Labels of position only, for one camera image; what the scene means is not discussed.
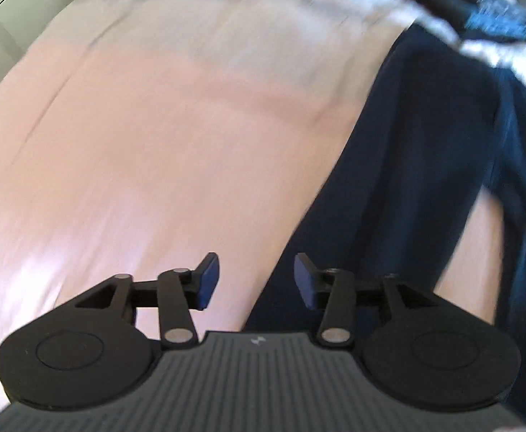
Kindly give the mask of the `navy blue garment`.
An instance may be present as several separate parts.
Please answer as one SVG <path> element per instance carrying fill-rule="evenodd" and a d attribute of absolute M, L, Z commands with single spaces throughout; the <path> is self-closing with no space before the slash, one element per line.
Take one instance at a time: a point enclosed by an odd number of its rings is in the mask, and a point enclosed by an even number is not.
<path fill-rule="evenodd" d="M 526 87 L 422 26 L 384 60 L 349 140 L 286 245 L 245 326 L 312 330 L 296 253 L 359 276 L 434 288 L 482 189 L 505 216 L 497 325 L 526 360 Z"/>

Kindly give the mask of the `pink bed blanket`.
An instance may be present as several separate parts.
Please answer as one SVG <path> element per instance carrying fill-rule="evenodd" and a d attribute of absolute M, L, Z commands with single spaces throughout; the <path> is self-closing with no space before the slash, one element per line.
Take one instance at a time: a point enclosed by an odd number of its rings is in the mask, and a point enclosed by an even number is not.
<path fill-rule="evenodd" d="M 207 252 L 239 330 L 338 159 L 408 0 L 75 0 L 0 83 L 0 343 L 112 274 Z"/>

